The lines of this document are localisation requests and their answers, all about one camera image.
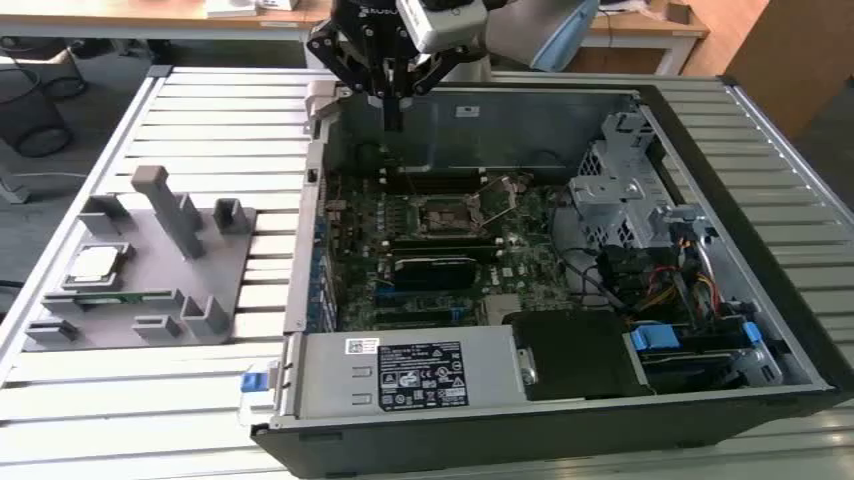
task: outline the aluminum slotted table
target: aluminum slotted table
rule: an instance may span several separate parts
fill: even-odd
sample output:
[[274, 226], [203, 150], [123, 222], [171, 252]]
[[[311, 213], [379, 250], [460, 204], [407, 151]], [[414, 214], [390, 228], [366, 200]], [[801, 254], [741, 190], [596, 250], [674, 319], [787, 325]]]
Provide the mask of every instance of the aluminum slotted table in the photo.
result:
[[[854, 218], [738, 87], [714, 78], [495, 74], [502, 82], [658, 85], [802, 290], [854, 359]], [[323, 71], [153, 69], [0, 327], [0, 478], [291, 478], [238, 421], [239, 376], [275, 359], [284, 318], [306, 153], [303, 97]], [[20, 353], [39, 298], [83, 227], [87, 196], [144, 205], [129, 174], [164, 165], [196, 206], [221, 196], [259, 210], [235, 342], [221, 346]], [[690, 200], [687, 182], [667, 163]], [[719, 445], [398, 478], [847, 478], [846, 405], [767, 424]]]

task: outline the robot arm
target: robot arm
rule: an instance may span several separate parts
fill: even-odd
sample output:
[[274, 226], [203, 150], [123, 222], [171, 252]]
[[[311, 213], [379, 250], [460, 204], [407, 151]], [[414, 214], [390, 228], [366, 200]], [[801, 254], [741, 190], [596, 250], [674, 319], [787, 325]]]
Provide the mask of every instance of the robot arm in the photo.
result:
[[[534, 68], [566, 66], [599, 1], [522, 0], [506, 7], [511, 1], [334, 0], [308, 49], [354, 92], [372, 97], [386, 130], [403, 128], [408, 99], [427, 94], [456, 65], [487, 51]], [[478, 37], [486, 49], [474, 46]]]

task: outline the motherboard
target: motherboard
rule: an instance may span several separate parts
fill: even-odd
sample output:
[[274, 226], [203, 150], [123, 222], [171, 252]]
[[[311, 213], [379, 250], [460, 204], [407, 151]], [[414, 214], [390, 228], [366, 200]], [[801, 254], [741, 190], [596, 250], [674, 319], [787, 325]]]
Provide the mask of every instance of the motherboard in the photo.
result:
[[335, 329], [496, 325], [570, 308], [548, 235], [556, 192], [516, 171], [331, 175]]

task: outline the green circuit board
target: green circuit board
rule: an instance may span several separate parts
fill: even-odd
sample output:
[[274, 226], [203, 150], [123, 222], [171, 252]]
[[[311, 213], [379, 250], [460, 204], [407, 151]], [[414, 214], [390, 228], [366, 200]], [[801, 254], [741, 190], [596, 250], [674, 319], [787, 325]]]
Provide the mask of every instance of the green circuit board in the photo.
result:
[[[498, 184], [507, 177], [518, 180], [508, 174], [490, 174], [484, 183]], [[518, 295], [524, 310], [571, 308], [572, 298], [547, 234], [554, 192], [551, 186], [526, 187], [516, 192], [512, 205], [507, 195], [479, 195], [471, 212], [480, 215], [480, 222], [490, 221], [475, 231], [460, 220], [471, 217], [462, 213], [466, 202], [472, 203], [471, 195], [391, 195], [376, 179], [331, 180], [326, 210], [339, 297], [338, 330], [430, 326], [430, 322], [418, 320], [402, 324], [382, 321], [388, 315], [419, 312], [451, 312], [452, 325], [484, 325], [482, 301], [491, 295]], [[391, 258], [383, 253], [383, 242], [390, 237], [430, 239], [446, 235], [486, 236], [500, 244], [502, 254], [478, 264], [470, 288], [398, 294], [388, 277]]]

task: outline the gray plastic stand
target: gray plastic stand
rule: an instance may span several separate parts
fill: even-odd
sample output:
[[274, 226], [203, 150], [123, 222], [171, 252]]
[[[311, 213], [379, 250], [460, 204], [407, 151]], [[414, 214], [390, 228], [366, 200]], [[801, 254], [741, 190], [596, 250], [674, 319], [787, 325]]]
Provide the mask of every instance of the gray plastic stand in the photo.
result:
[[161, 167], [140, 167], [133, 175], [153, 211], [125, 210], [115, 196], [89, 198], [79, 250], [129, 244], [119, 289], [48, 293], [41, 303], [49, 313], [33, 323], [27, 351], [209, 345], [231, 338], [256, 213], [235, 199], [196, 209], [188, 195], [169, 192], [165, 177]]

